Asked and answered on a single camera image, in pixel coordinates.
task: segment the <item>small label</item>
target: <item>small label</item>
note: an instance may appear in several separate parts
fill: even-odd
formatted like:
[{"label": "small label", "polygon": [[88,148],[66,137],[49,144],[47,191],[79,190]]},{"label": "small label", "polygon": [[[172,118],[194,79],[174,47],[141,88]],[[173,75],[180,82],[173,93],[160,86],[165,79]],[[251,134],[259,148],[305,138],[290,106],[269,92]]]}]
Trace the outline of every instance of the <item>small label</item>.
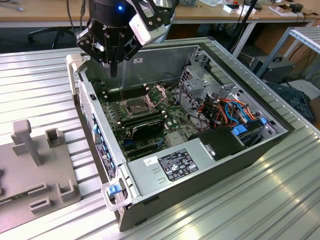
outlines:
[{"label": "small label", "polygon": [[147,159],[144,159],[144,164],[148,167],[152,164],[157,164],[158,163],[158,158],[157,156],[149,157]]},{"label": "small label", "polygon": [[186,149],[160,157],[158,162],[171,182],[199,170]]},{"label": "small label", "polygon": [[133,63],[134,63],[134,64],[141,64],[142,61],[143,61],[143,58],[142,58],[142,57],[141,57],[141,58],[135,58],[135,59],[133,59]]}]

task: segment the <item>aluminum table surface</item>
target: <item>aluminum table surface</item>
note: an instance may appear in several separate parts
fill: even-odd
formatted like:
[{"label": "aluminum table surface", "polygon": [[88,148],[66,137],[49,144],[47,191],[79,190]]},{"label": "aluminum table surface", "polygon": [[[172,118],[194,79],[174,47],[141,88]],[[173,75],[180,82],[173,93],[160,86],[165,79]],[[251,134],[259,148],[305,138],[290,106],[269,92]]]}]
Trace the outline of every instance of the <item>aluminum table surface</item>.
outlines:
[{"label": "aluminum table surface", "polygon": [[[319,239],[320,132],[208,38],[204,42],[294,127],[295,132],[254,165],[126,232],[106,209],[75,106],[65,57],[78,48],[0,55],[0,144],[11,122],[28,118],[32,136],[65,133],[82,200],[0,234],[0,239]],[[217,77],[224,74],[212,68]]]}]

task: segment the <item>metal shelf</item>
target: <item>metal shelf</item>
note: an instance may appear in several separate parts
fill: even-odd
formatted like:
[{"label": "metal shelf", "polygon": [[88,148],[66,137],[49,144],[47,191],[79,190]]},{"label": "metal shelf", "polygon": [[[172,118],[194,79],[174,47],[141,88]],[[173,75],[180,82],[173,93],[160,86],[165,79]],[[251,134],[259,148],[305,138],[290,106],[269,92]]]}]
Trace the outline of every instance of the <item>metal shelf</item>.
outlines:
[{"label": "metal shelf", "polygon": [[256,73],[256,75],[261,78],[263,73],[268,68],[271,61],[276,56],[279,49],[284,45],[287,41],[288,37],[292,36],[302,44],[308,46],[318,54],[320,54],[320,27],[312,26],[312,27],[289,27],[279,42],[276,44],[267,60],[264,62],[260,70]]}]

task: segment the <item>black plastic part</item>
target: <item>black plastic part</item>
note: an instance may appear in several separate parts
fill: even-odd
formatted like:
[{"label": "black plastic part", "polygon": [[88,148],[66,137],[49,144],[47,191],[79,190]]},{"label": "black plastic part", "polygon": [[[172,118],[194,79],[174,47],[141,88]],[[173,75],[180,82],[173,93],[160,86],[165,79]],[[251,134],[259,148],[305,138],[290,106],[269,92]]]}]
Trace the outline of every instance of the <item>black plastic part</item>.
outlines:
[{"label": "black plastic part", "polygon": [[164,120],[156,120],[150,123],[136,126],[131,130],[132,140],[141,140],[149,138],[160,133],[165,127]]},{"label": "black plastic part", "polygon": [[132,87],[129,89],[124,89],[121,91],[107,92],[107,101],[109,103],[118,102],[126,99],[137,98],[143,96],[147,93],[146,89],[141,85],[137,87]]},{"label": "black plastic part", "polygon": [[138,124],[146,123],[146,121],[150,122],[156,119],[164,119],[165,115],[162,111],[157,111],[153,113],[149,113],[143,116],[137,116],[131,119],[125,119],[121,121],[121,125],[125,128],[136,126]]},{"label": "black plastic part", "polygon": [[228,126],[209,128],[192,134],[188,140],[199,138],[204,145],[209,145],[215,153],[214,160],[218,161],[246,149],[231,130],[231,127]]},{"label": "black plastic part", "polygon": [[272,60],[272,62],[281,62],[282,61],[282,59],[283,59],[283,57],[282,56],[276,56],[273,60]]}]

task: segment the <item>power supply label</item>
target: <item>power supply label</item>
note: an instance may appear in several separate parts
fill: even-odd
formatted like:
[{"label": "power supply label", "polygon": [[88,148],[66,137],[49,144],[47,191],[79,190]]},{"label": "power supply label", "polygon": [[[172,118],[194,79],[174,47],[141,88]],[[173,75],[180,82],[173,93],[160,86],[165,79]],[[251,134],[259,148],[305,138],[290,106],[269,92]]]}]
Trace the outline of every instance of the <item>power supply label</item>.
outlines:
[{"label": "power supply label", "polygon": [[199,170],[186,149],[160,157],[158,161],[171,182]]}]

